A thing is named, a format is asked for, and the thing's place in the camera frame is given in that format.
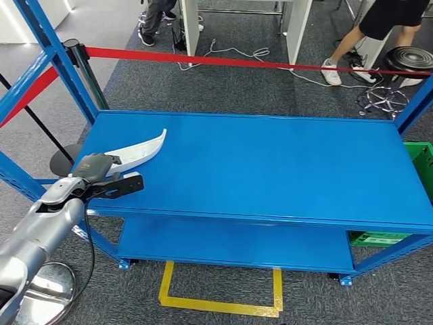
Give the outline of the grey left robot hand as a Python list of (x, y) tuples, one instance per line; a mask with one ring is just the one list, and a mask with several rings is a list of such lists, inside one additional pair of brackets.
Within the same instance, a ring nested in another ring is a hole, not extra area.
[(72, 172), (72, 177), (81, 177), (88, 183), (94, 184), (104, 180), (115, 165), (121, 165), (119, 156), (104, 153), (93, 153), (84, 156)]

